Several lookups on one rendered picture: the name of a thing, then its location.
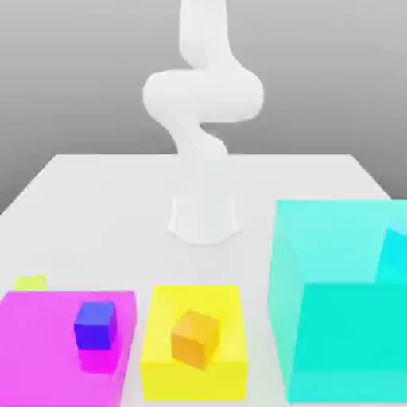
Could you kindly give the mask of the small orange cube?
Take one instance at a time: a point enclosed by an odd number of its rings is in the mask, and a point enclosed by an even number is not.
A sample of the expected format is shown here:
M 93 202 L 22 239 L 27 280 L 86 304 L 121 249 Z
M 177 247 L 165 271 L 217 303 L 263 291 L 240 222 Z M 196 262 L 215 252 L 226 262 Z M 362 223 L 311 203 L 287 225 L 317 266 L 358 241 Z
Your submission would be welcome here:
M 206 370 L 219 346 L 220 321 L 187 310 L 171 330 L 172 357 L 199 370 Z

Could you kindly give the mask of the small blue cube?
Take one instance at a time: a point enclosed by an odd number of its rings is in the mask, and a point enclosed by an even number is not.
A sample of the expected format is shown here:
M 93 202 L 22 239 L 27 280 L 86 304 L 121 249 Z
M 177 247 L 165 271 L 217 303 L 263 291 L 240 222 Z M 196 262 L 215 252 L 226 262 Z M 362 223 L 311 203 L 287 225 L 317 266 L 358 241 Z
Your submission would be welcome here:
M 114 302 L 86 301 L 74 322 L 76 344 L 80 350 L 110 350 L 117 331 Z

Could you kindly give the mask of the small yellow-green cube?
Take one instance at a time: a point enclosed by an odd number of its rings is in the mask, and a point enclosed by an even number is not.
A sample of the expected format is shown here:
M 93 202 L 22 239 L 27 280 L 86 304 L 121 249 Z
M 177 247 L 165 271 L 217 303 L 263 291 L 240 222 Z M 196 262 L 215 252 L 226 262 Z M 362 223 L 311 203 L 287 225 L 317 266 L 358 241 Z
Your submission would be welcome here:
M 15 290 L 17 291 L 41 291 L 47 289 L 44 275 L 33 275 L 19 277 L 16 280 Z

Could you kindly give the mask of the large yellow box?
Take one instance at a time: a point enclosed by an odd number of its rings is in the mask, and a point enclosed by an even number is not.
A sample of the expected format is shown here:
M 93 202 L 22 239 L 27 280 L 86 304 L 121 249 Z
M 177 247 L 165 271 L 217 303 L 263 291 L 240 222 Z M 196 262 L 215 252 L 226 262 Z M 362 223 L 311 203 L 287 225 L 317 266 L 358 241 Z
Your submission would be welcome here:
M 220 322 L 219 347 L 206 370 L 173 358 L 171 330 L 188 310 Z M 237 286 L 155 286 L 141 350 L 146 400 L 243 400 L 248 355 Z

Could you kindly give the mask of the large cyan box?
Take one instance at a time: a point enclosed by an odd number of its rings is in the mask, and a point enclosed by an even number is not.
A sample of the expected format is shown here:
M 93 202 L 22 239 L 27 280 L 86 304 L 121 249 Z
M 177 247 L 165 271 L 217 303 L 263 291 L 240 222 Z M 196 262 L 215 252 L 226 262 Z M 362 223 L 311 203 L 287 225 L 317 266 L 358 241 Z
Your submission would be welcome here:
M 407 404 L 407 200 L 280 200 L 267 296 L 291 403 Z

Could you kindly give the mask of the large magenta box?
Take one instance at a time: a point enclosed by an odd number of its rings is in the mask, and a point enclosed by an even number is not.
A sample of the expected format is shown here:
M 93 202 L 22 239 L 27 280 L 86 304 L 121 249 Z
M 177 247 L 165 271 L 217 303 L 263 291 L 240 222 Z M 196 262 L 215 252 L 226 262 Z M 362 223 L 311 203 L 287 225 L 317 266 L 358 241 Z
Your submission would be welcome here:
M 110 350 L 80 350 L 86 301 L 114 302 Z M 0 407 L 120 407 L 136 325 L 132 291 L 9 291 L 0 300 Z

